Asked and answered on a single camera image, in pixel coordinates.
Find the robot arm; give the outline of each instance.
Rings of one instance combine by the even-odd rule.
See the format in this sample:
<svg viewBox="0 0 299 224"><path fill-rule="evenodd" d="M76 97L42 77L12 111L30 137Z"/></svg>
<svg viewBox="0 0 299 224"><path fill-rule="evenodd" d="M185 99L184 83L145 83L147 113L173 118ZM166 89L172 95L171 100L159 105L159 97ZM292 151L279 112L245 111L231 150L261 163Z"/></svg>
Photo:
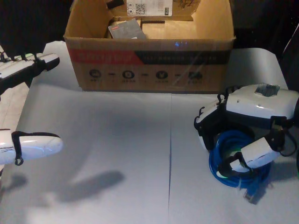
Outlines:
<svg viewBox="0 0 299 224"><path fill-rule="evenodd" d="M8 88L51 70L59 64L55 54L20 56L14 60L0 56L0 95ZM22 165L24 160L36 159L59 152L63 147L61 138L52 133L13 132L0 129L0 165L14 162Z"/></svg>
<svg viewBox="0 0 299 224"><path fill-rule="evenodd" d="M285 133L299 125L299 93L267 84L242 87L200 110L194 126L207 150L214 148L216 135L230 129L248 132L249 126L269 129L270 133L226 158L217 175L230 177L262 167L283 150Z"/></svg>

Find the round icon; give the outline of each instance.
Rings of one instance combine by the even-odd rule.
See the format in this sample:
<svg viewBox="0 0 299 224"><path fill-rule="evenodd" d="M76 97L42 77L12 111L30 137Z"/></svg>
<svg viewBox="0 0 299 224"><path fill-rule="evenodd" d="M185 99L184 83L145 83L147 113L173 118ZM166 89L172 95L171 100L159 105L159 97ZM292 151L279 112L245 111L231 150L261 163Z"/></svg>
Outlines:
<svg viewBox="0 0 299 224"><path fill-rule="evenodd" d="M156 73L156 77L158 79L165 79L168 77L168 73L166 71L159 71Z"/></svg>
<svg viewBox="0 0 299 224"><path fill-rule="evenodd" d="M134 78L134 77L135 77L135 74L134 74L134 72L132 72L132 71L124 71L124 72L122 73L122 76L123 76L124 78Z"/></svg>
<svg viewBox="0 0 299 224"><path fill-rule="evenodd" d="M94 78L99 78L99 77L101 77L101 73L100 73L100 71L97 70L97 69L92 69L92 70L90 70L90 71L89 71L89 75L90 75L91 77L94 77Z"/></svg>
<svg viewBox="0 0 299 224"><path fill-rule="evenodd" d="M132 8L128 8L128 15L132 15L134 13L134 10Z"/></svg>

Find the white table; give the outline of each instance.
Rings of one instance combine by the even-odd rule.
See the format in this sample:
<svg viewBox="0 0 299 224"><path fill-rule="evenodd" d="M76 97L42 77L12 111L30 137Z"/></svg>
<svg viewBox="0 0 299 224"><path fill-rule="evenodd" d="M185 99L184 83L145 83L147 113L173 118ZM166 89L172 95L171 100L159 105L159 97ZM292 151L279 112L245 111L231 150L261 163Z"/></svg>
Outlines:
<svg viewBox="0 0 299 224"><path fill-rule="evenodd" d="M34 79L17 130L56 133L65 148L5 167L1 224L297 223L293 158L273 165L257 205L211 175L193 119L215 96L82 92L65 43L45 52L61 63ZM286 87L275 56L234 50L226 84L259 82Z"/></svg>

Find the open cardboard box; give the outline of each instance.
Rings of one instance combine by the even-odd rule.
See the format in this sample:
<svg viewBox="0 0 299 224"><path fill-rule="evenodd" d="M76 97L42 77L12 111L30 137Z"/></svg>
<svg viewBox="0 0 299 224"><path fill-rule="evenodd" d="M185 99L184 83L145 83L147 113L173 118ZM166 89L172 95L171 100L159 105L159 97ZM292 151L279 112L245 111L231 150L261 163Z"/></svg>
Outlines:
<svg viewBox="0 0 299 224"><path fill-rule="evenodd" d="M146 40L109 38L107 27L122 21L117 8L109 10L104 0L78 0L72 6L64 38L83 90L221 89L235 39L229 0L201 0L192 21L184 14L185 21L173 14L174 20L165 17L163 23L155 20L161 17L137 17Z"/></svg>

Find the tiled floor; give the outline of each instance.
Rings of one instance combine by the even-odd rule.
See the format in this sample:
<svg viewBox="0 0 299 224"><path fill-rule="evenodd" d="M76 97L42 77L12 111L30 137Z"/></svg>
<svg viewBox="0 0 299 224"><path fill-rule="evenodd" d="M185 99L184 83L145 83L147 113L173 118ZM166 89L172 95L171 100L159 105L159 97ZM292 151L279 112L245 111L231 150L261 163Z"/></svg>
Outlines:
<svg viewBox="0 0 299 224"><path fill-rule="evenodd" d="M16 130L28 91L29 88L22 83L1 95L0 128L9 128L12 132Z"/></svg>

